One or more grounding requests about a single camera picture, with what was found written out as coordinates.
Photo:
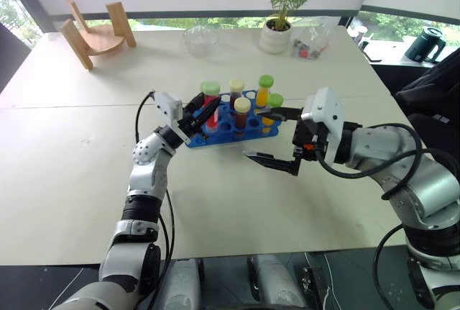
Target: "black chair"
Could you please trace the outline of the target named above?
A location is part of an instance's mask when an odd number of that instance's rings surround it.
[[[30,53],[30,49],[0,24],[0,93]]]
[[[459,157],[460,49],[395,94],[427,147]],[[435,157],[447,168],[451,166]]]

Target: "gray floor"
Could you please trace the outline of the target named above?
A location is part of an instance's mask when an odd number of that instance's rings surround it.
[[[348,250],[327,254],[333,274],[336,297],[343,310],[384,310],[372,284],[373,249]],[[301,253],[278,255],[294,275],[307,266]],[[309,254],[312,265],[325,268],[322,254]],[[249,289],[245,257],[205,259],[206,278],[202,285],[203,306],[256,304]],[[417,303],[405,267],[405,248],[387,247],[381,256],[381,284],[393,307],[422,309]],[[0,267],[0,309],[48,310],[87,283],[97,280],[97,269],[63,266]],[[145,309],[142,304],[139,310]],[[338,309],[328,299],[327,309]]]

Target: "wooden chair model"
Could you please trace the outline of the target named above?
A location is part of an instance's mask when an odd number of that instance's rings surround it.
[[[125,40],[128,46],[136,46],[136,40],[121,2],[106,5],[112,25],[102,24],[95,27],[88,27],[74,1],[68,0],[68,3],[81,31],[78,31],[71,19],[65,21],[60,30],[86,69],[93,69],[89,56],[109,53],[117,49]]]

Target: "black cable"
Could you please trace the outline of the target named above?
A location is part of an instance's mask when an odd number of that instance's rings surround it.
[[[142,99],[141,104],[139,105],[139,107],[137,109],[136,121],[134,123],[134,138],[136,139],[136,143],[139,142],[139,116],[140,116],[142,107],[144,107],[144,105],[147,102],[147,100],[152,97],[153,93],[154,93],[153,91],[149,92],[145,96],[145,98]],[[162,226],[163,233],[165,235],[166,257],[165,257],[165,263],[163,265],[162,272],[161,272],[160,277],[158,279],[157,287],[155,289],[155,292],[153,293],[153,296],[152,296],[152,299],[149,302],[149,305],[147,306],[147,310],[153,309],[153,306],[155,305],[155,302],[157,300],[158,294],[160,293],[162,282],[165,279],[167,270],[168,270],[168,268],[170,267],[170,264],[171,264],[171,258],[173,256],[174,242],[175,242],[175,221],[174,221],[173,205],[171,203],[170,193],[169,193],[169,191],[167,189],[166,189],[166,198],[167,198],[167,202],[169,203],[169,206],[170,206],[171,230],[172,230],[171,244],[169,242],[169,236],[167,234],[165,221],[163,220],[163,218],[162,218],[162,216],[160,214],[159,219],[160,219],[160,223],[161,223],[161,226]]]
[[[372,280],[374,281],[374,286],[377,289],[377,292],[382,299],[383,303],[389,310],[393,310],[392,305],[388,301],[385,293],[383,292],[382,288],[380,287],[380,282],[379,282],[379,273],[378,273],[378,266],[379,266],[379,258],[380,258],[380,253],[382,252],[382,248],[385,245],[385,243],[388,241],[388,239],[393,236],[394,233],[399,231],[400,229],[403,228],[403,225],[397,225],[395,228],[391,229],[380,241],[378,244],[377,248],[375,249],[375,254],[374,254],[374,259],[372,261]]]
[[[161,227],[163,229],[163,234],[165,236],[165,246],[166,246],[166,258],[165,258],[165,265],[163,265],[163,270],[165,269],[165,266],[166,266],[166,261],[167,261],[167,258],[169,257],[170,255],[170,239],[167,235],[167,230],[166,230],[166,224],[165,224],[165,221],[163,220],[163,217],[161,216],[160,214],[160,223],[161,223]]]
[[[401,188],[406,186],[408,181],[413,177],[413,175],[417,171],[418,166],[420,165],[420,162],[421,162],[422,154],[423,154],[422,153],[422,141],[420,137],[418,136],[418,133],[414,129],[404,124],[386,123],[386,124],[374,125],[373,127],[370,127],[370,128],[378,128],[378,127],[399,127],[399,128],[405,129],[410,133],[410,135],[412,136],[415,142],[415,150],[413,153],[415,154],[415,157],[414,157],[414,161],[412,165],[410,166],[409,171],[406,173],[404,178],[396,186],[394,186],[393,188],[391,188],[389,191],[387,191],[386,193],[382,195],[382,199],[388,200],[391,198],[392,195],[396,193],[396,191],[399,191]],[[396,157],[390,160],[387,160],[374,168],[370,168],[369,170],[365,170],[365,171],[358,172],[358,173],[343,173],[343,172],[334,170],[332,167],[326,164],[321,150],[316,150],[315,155],[316,155],[316,159],[318,159],[321,166],[323,166],[323,168],[325,168],[329,173],[337,175],[338,177],[348,178],[348,179],[357,179],[357,178],[363,178],[363,177],[373,175],[377,172],[384,170],[388,166],[392,165],[393,163],[396,163],[397,161],[401,159],[400,158],[401,155],[397,155]]]
[[[147,306],[147,310],[152,310],[153,306],[155,305],[155,302],[158,298],[158,294],[160,294],[161,286],[163,284],[163,281],[166,277],[166,273],[168,268],[170,267],[171,264],[171,257],[173,256],[173,250],[174,250],[174,241],[175,241],[175,221],[174,221],[174,212],[173,212],[173,205],[171,204],[171,198],[170,198],[170,193],[166,189],[166,199],[167,202],[169,203],[170,206],[170,215],[171,215],[171,246],[169,249],[169,255],[166,256],[165,259],[165,264],[163,265],[163,269],[160,275],[160,278],[158,280],[157,288],[155,289],[155,292],[153,293],[152,299],[150,299],[149,305]]]
[[[136,139],[136,143],[139,142],[139,115],[141,114],[142,107],[144,107],[145,102],[149,100],[149,98],[152,97],[152,94],[154,92],[149,92],[145,98],[142,99],[141,104],[137,108],[137,113],[136,113],[136,122],[134,123],[134,138]]]

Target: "test tube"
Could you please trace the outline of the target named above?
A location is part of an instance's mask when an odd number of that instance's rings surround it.
[[[204,93],[204,106],[219,97],[221,85],[215,81],[204,81],[201,84],[201,91]],[[214,114],[206,121],[206,132],[217,132],[219,124],[219,109],[216,109]]]
[[[262,75],[259,78],[259,89],[256,94],[256,106],[266,107],[268,102],[268,95],[270,93],[270,87],[273,86],[273,77],[270,75]]]
[[[272,93],[268,97],[267,109],[274,109],[275,107],[280,107],[282,105],[284,98],[278,93]],[[272,129],[273,119],[262,117],[262,125],[265,126],[262,128],[262,134],[268,134]]]
[[[244,129],[246,127],[246,120],[251,109],[251,101],[248,98],[238,98],[235,100],[235,127],[237,129]],[[237,137],[244,135],[244,132],[236,132]]]
[[[235,110],[235,100],[242,96],[244,82],[240,78],[232,78],[230,80],[230,107]]]

